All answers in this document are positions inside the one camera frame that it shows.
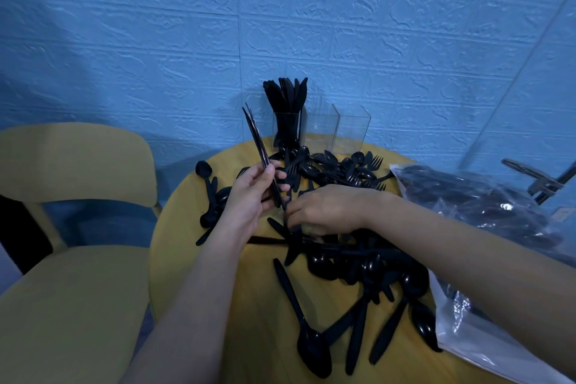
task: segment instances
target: chair backrest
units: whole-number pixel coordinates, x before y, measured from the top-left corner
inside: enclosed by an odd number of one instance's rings
[[[0,132],[0,194],[25,203],[111,199],[154,206],[154,159],[133,132],[90,123]]]

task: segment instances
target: clear plastic bag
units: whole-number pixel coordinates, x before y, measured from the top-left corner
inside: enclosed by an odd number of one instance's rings
[[[422,164],[390,169],[405,199],[576,268],[575,254],[568,250],[559,224],[550,220],[527,192],[491,177],[469,172],[454,175]],[[433,272],[430,289],[436,302],[436,336],[443,349],[518,383],[572,382],[528,352]]]

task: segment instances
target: round wooden table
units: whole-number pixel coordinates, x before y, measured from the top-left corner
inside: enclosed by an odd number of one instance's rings
[[[268,152],[270,139],[264,139]],[[376,171],[384,176],[390,164],[412,162],[386,149],[364,143],[364,152],[381,155],[384,162]],[[229,148],[210,160],[218,177],[218,188],[232,185],[244,166],[260,161],[253,141]],[[386,181],[386,191],[399,194],[394,178]],[[158,220],[150,245],[150,303],[157,320],[172,304],[186,274],[200,251],[196,240],[204,233],[199,216],[208,206],[204,181],[194,172],[170,196]],[[255,235],[279,237],[266,217],[282,222],[280,209],[265,213]],[[370,304],[360,357],[352,376],[344,372],[350,330],[332,347],[333,371],[327,380],[311,373],[299,358],[296,341],[299,325],[286,295],[278,284],[273,258],[284,260],[284,246],[248,244],[244,248],[234,286],[234,294],[222,359],[225,383],[486,383],[508,382],[461,360],[450,353],[436,353],[422,341],[405,312],[394,339],[378,364],[368,362],[368,354],[380,328],[400,298],[398,284],[392,286],[396,303],[381,295],[381,303]],[[311,327],[324,330],[359,298],[360,284],[348,286],[341,280],[326,281],[313,276],[300,255],[286,268],[300,305]],[[424,302],[433,305],[431,294]]]

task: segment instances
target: blue wall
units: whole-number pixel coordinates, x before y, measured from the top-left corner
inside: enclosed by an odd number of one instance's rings
[[[0,128],[79,120],[138,132],[152,147],[166,200],[199,158],[248,139],[239,107],[261,94],[262,80],[309,76],[314,92],[336,104],[367,105],[372,143],[505,179],[516,177],[498,164],[504,156],[558,173],[576,152],[575,7],[0,0]],[[55,210],[70,234],[129,242],[136,231],[145,244],[154,219],[142,223],[147,214],[116,208]]]

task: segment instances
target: chair seat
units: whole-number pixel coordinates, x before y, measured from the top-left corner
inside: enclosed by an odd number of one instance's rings
[[[116,384],[148,305],[148,249],[48,256],[0,296],[0,383]]]

